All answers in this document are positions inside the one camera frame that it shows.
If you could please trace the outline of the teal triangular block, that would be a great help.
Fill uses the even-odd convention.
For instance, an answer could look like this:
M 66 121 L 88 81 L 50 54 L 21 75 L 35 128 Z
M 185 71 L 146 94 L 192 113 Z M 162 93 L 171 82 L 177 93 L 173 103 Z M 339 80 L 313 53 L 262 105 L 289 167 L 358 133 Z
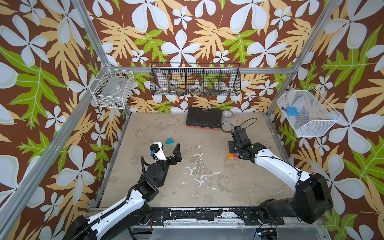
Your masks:
M 171 139 L 171 138 L 168 138 L 167 140 L 166 140 L 166 145 L 171 145 L 171 144 L 173 144 L 175 141 L 173 140 L 173 139 Z

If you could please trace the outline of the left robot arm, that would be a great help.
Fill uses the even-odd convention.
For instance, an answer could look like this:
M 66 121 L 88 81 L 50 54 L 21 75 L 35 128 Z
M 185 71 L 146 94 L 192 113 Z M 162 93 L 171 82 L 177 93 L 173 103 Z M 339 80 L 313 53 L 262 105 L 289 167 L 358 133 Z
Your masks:
M 141 157 L 141 176 L 125 198 L 104 211 L 85 218 L 76 218 L 67 229 L 64 240 L 112 240 L 126 229 L 151 220 L 152 208 L 148 205 L 165 183 L 169 167 L 182 161 L 180 144 L 173 155 L 166 157 L 161 142 L 150 146 L 155 161 L 148 164 Z

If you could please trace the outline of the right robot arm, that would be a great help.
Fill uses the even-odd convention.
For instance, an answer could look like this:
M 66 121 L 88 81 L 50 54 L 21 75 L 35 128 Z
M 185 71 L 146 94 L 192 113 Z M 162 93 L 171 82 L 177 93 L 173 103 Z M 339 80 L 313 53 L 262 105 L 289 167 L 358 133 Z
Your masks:
M 277 157 L 266 146 L 253 144 L 241 126 L 235 126 L 231 135 L 230 153 L 266 169 L 294 192 L 292 198 L 269 199 L 261 203 L 257 216 L 262 224 L 272 223 L 280 217 L 296 217 L 312 224 L 334 207 L 327 180 L 321 174 L 302 171 Z

